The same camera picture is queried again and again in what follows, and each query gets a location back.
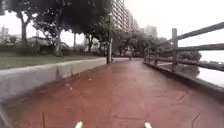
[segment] railing post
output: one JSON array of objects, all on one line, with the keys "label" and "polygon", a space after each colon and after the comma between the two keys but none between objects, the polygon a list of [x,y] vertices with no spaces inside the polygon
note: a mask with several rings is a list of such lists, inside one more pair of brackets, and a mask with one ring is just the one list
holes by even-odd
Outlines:
[{"label": "railing post", "polygon": [[157,66],[158,65],[158,55],[159,55],[159,53],[158,53],[158,49],[156,48],[155,49],[155,61],[154,61],[154,65],[155,66]]},{"label": "railing post", "polygon": [[151,48],[149,48],[148,50],[149,50],[149,56],[148,57],[149,57],[149,63],[150,63],[150,61],[151,61]]},{"label": "railing post", "polygon": [[172,43],[173,43],[173,63],[172,63],[172,71],[175,71],[175,67],[177,65],[177,51],[176,48],[178,48],[178,40],[177,40],[177,29],[172,29]]}]

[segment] paved walkway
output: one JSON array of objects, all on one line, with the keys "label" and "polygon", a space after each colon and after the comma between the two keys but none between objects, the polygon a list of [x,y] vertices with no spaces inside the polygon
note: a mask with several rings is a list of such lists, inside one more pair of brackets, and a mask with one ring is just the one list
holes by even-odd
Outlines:
[{"label": "paved walkway", "polygon": [[141,61],[117,63],[32,98],[21,128],[223,128],[223,108]]}]

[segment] lamp post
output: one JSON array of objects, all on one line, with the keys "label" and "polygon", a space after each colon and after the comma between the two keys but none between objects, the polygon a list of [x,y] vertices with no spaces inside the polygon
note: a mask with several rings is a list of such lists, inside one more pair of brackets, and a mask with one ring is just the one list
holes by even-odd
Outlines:
[{"label": "lamp post", "polygon": [[112,39],[111,39],[111,16],[112,13],[109,13],[109,29],[108,29],[108,44],[107,44],[107,64],[110,64],[111,54],[112,54]]}]

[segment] tree trunk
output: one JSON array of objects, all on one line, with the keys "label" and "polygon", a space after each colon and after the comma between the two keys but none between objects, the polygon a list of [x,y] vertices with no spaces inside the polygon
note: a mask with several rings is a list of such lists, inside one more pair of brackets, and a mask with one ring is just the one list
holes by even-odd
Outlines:
[{"label": "tree trunk", "polygon": [[89,42],[89,53],[91,53],[91,52],[92,52],[92,45],[93,45],[93,42],[92,42],[92,41],[90,41],[90,42]]},{"label": "tree trunk", "polygon": [[25,47],[28,46],[26,27],[27,25],[22,23],[22,45]]},{"label": "tree trunk", "polygon": [[61,32],[62,32],[62,30],[56,30],[56,38],[55,38],[55,44],[56,44],[56,46],[55,46],[55,55],[56,56],[62,56],[62,53],[61,53],[61,48],[62,48],[62,46],[61,46],[61,38],[60,38],[60,36],[61,36]]},{"label": "tree trunk", "polygon": [[74,46],[73,46],[73,48],[74,48],[74,51],[75,51],[75,48],[76,48],[76,33],[74,33]]}]

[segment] grass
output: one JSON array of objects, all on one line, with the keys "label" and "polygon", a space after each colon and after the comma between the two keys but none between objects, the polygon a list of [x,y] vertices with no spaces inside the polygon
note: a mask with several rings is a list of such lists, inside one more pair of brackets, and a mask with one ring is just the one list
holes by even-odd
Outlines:
[{"label": "grass", "polygon": [[0,70],[35,66],[43,64],[52,64],[74,60],[94,59],[96,56],[71,55],[64,57],[55,56],[19,56],[16,54],[0,53]]}]

